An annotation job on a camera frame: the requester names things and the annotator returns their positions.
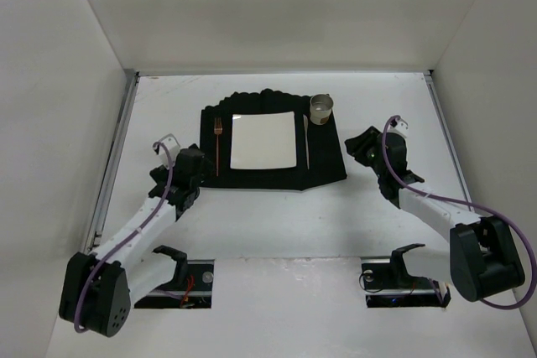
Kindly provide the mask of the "copper fork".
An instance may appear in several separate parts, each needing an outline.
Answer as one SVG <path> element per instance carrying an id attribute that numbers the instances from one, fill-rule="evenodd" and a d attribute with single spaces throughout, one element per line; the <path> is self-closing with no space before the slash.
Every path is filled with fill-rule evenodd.
<path id="1" fill-rule="evenodd" d="M 220 136 L 223 132 L 223 126 L 222 126 L 222 119 L 220 117 L 216 117 L 214 119 L 214 127 L 213 132 L 216 137 L 216 154 L 215 154 L 215 160 L 216 160 L 216 176 L 219 176 L 220 173 Z"/>

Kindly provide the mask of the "black cloth placemat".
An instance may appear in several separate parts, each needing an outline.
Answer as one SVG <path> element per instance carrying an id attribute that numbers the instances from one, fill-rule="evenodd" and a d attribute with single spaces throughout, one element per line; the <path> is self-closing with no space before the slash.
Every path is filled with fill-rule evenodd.
<path id="1" fill-rule="evenodd" d="M 347 178 L 334 117 L 322 125 L 309 124 L 310 170 L 306 168 L 303 115 L 310 110 L 310 98 L 264 89 L 259 93 L 235 92 L 215 106 L 201 110 L 200 149 L 216 162 L 214 119 L 222 119 L 220 173 L 205 181 L 206 188 L 297 190 L 315 188 Z M 233 114 L 293 112 L 297 166 L 291 169 L 235 170 L 230 168 Z"/>

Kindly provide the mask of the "silver metal cup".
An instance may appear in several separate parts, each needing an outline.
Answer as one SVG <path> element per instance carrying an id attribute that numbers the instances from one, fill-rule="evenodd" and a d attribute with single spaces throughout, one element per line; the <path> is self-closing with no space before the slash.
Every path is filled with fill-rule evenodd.
<path id="1" fill-rule="evenodd" d="M 321 126 L 326 124 L 331 116 L 334 102 L 328 94 L 318 94 L 310 98 L 310 121 Z"/>

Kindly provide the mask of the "copper handled knife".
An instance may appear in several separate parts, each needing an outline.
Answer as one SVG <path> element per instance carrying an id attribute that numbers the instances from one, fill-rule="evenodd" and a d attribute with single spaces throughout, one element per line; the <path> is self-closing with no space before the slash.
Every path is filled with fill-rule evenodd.
<path id="1" fill-rule="evenodd" d="M 307 115 L 303 115 L 303 125 L 304 125 L 304 133 L 305 133 L 305 160 L 306 160 L 306 168 L 310 170 L 310 147 L 309 147 L 309 118 Z"/>

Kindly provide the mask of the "white square plate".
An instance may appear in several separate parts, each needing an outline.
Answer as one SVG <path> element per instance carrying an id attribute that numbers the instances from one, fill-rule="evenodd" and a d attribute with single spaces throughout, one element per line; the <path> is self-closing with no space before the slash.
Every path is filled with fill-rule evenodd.
<path id="1" fill-rule="evenodd" d="M 231 169 L 291 169 L 296 165 L 293 112 L 232 116 Z"/>

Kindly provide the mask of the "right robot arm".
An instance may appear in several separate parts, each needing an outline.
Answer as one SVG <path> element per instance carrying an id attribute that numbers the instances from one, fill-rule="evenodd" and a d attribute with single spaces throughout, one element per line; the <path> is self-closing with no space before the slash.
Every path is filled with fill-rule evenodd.
<path id="1" fill-rule="evenodd" d="M 449 244 L 449 279 L 470 302 L 484 300 L 525 282 L 507 221 L 498 213 L 481 216 L 455 200 L 434 194 L 425 180 L 407 168 L 406 122 L 391 119 L 382 131 L 370 127 L 347 139 L 347 154 L 373 170 L 382 196 L 419 218 Z"/>

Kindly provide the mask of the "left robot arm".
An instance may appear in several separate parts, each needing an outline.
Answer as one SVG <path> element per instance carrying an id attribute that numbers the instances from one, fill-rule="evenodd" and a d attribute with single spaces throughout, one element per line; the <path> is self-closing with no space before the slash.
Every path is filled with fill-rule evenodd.
<path id="1" fill-rule="evenodd" d="M 154 187 L 142 206 L 108 241 L 67 263 L 59 316 L 78 334 L 113 337 L 147 295 L 181 289 L 184 302 L 196 284 L 186 253 L 156 241 L 193 206 L 214 165 L 197 145 L 182 148 L 173 136 L 153 149 L 162 163 L 150 172 Z"/>

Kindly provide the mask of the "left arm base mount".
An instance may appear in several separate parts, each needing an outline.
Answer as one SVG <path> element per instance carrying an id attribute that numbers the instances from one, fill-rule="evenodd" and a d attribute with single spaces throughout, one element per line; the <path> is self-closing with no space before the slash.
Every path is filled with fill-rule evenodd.
<path id="1" fill-rule="evenodd" d="M 210 309 L 214 283 L 214 260 L 189 260 L 181 285 L 158 287 L 135 305 L 136 309 Z"/>

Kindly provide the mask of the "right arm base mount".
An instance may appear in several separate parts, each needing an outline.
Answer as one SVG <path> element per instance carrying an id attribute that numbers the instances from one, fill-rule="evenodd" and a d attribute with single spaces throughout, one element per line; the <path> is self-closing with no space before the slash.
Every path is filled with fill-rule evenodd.
<path id="1" fill-rule="evenodd" d="M 389 258 L 361 260 L 360 287 L 370 309 L 439 308 L 451 302 L 448 285 L 401 271 Z"/>

